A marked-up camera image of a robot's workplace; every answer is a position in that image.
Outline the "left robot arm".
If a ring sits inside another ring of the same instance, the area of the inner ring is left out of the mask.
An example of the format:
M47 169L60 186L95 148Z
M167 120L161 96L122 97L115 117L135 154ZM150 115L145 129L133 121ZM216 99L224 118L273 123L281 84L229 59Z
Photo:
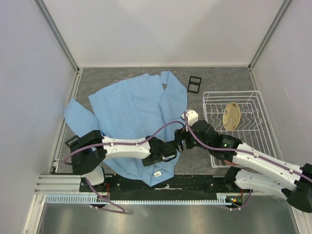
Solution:
M174 163L179 153L173 141L164 142L155 136L139 139L115 139L93 130L82 137L67 141L73 174L86 177L97 192L105 190L102 163L120 176L141 180L152 187L174 175Z

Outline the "light blue shirt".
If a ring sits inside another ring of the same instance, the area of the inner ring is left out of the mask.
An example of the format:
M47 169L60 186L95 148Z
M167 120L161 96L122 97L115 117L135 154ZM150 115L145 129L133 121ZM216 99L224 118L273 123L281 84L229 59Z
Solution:
M105 87L89 96L92 111L71 99L64 111L67 125L78 137L92 130L118 139L149 136L170 141L187 109L187 89L169 71L144 74Z

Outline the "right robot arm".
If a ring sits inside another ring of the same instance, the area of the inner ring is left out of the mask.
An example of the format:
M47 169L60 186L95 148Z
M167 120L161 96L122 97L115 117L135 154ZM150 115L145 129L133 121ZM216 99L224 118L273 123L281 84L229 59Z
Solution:
M240 139L219 134L205 120L175 130L179 150L200 147L213 157L238 164L230 167L223 186L229 192L238 188L274 194L296 209L312 211L312 166L299 166L266 155Z

